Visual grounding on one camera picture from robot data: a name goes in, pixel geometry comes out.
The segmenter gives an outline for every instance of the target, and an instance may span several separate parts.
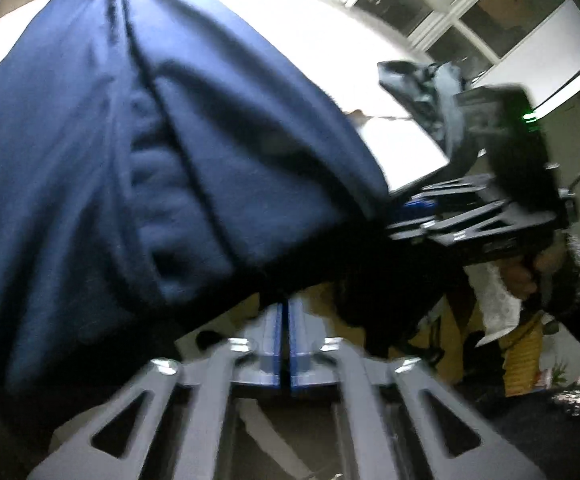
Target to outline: window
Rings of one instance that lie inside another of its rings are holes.
[[[479,0],[462,17],[499,56],[505,56],[565,0]]]
[[[451,61],[460,66],[463,77],[470,82],[492,67],[492,63],[455,28],[442,35],[427,53],[440,63]]]
[[[358,0],[356,6],[374,14],[406,36],[432,11],[423,0]]]

